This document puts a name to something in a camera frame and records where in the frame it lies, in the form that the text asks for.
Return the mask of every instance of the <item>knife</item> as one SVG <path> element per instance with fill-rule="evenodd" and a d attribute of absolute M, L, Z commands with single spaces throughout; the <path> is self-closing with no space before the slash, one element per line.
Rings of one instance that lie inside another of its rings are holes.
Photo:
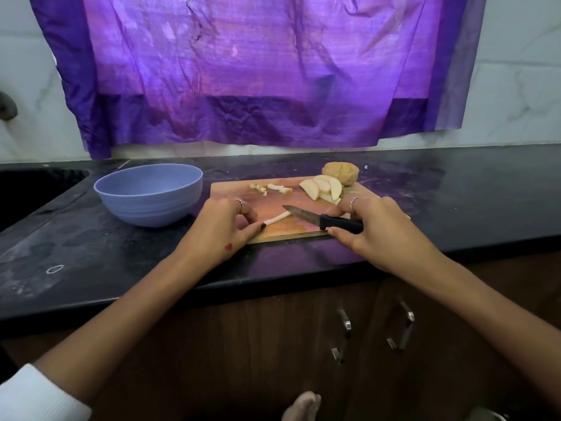
<path fill-rule="evenodd" d="M 362 230 L 364 229 L 362 222 L 355 220 L 349 220 L 341 217 L 331 217 L 327 214 L 316 214 L 292 205 L 283 205 L 283 208 L 293 216 L 318 226 L 321 230 L 325 230 L 326 227 L 340 227 L 350 233 L 358 234 L 362 233 Z"/>

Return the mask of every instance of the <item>ring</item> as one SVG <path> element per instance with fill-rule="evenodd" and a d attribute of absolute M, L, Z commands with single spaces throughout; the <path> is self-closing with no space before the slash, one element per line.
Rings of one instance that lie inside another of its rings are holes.
<path fill-rule="evenodd" d="M 352 210 L 353 202 L 355 202 L 357 199 L 359 199 L 359 197 L 357 197 L 357 196 L 355 196 L 353 199 L 351 199 L 351 212 L 353 211 L 353 210 Z"/>
<path fill-rule="evenodd" d="M 242 201 L 241 199 L 238 199 L 238 198 L 236 198 L 236 201 L 239 201 L 239 202 L 240 202 L 241 207 L 240 207 L 240 212 L 239 212 L 239 214 L 241 214 L 242 211 L 243 211 L 243 201 Z"/>

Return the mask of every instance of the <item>foot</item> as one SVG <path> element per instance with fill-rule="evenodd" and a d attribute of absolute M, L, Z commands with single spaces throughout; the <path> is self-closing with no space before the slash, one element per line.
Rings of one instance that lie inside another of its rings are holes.
<path fill-rule="evenodd" d="M 313 391 L 306 391 L 284 411 L 281 421 L 315 421 L 320 405 L 321 396 Z"/>

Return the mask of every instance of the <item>black granite countertop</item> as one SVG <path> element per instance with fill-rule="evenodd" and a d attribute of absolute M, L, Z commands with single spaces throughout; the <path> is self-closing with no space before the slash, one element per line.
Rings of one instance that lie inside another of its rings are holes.
<path fill-rule="evenodd" d="M 0 335 L 87 319 L 168 255 L 192 224 L 192 215 L 158 230 L 122 223 L 92 189 L 102 175 L 147 163 L 196 165 L 204 171 L 196 215 L 213 182 L 312 176 L 330 161 L 356 164 L 360 183 L 395 198 L 440 250 L 457 259 L 498 259 L 561 245 L 561 145 L 50 164 L 91 174 L 0 234 Z M 47 274 L 58 265 L 60 271 Z M 243 248 L 209 273 L 183 304 L 215 304 L 379 275 L 330 237 L 270 242 Z"/>

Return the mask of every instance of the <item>black sink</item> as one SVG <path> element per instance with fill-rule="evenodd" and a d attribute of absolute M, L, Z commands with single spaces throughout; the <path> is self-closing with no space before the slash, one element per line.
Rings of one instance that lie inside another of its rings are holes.
<path fill-rule="evenodd" d="M 45 168 L 0 171 L 0 232 L 35 212 L 89 175 L 86 170 Z"/>

